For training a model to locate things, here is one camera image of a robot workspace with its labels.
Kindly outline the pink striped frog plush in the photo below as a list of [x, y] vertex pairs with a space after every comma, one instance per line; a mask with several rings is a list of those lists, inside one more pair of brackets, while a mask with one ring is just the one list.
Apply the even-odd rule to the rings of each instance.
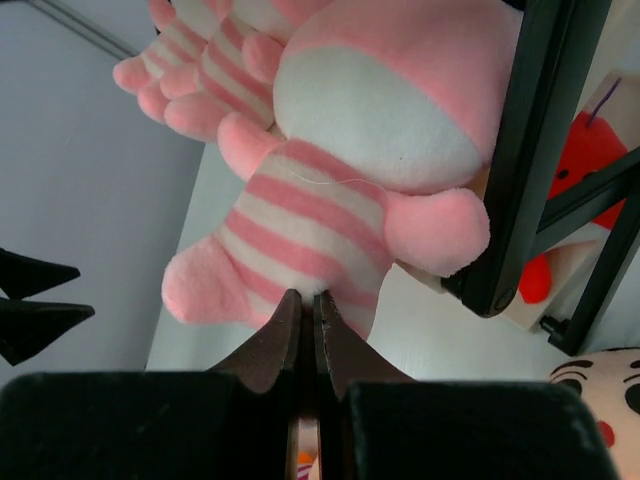
[[140, 54], [113, 69], [116, 84], [136, 96], [141, 110], [162, 123], [168, 99], [160, 81], [197, 60], [225, 14], [213, 1], [149, 1], [151, 20], [159, 31]]
[[190, 65], [166, 75], [164, 124], [211, 142], [221, 120], [239, 113], [262, 129], [274, 123], [272, 84], [279, 57], [316, 1], [213, 1], [225, 14]]
[[260, 328], [284, 293], [329, 292], [367, 337], [395, 262], [438, 277], [487, 248], [469, 183], [491, 161], [524, 12], [503, 1], [335, 1], [288, 42], [278, 135], [238, 114], [218, 145], [244, 187], [178, 253], [166, 309]]

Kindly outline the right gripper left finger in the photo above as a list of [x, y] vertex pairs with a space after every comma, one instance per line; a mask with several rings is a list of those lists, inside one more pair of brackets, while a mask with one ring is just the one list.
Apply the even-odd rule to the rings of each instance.
[[302, 301], [206, 371], [30, 374], [1, 392], [5, 479], [293, 479]]

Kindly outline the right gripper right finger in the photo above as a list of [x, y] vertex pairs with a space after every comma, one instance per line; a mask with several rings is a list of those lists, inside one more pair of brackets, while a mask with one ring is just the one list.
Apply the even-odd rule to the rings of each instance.
[[418, 381], [315, 298], [323, 479], [614, 479], [595, 421], [543, 382]]

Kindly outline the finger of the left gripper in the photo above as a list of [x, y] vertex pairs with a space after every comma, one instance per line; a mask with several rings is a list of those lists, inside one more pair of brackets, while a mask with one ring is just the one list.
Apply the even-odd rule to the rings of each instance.
[[2, 298], [1, 356], [19, 365], [94, 314], [89, 305]]
[[76, 267], [46, 262], [1, 249], [1, 290], [24, 299], [68, 283], [81, 275]]

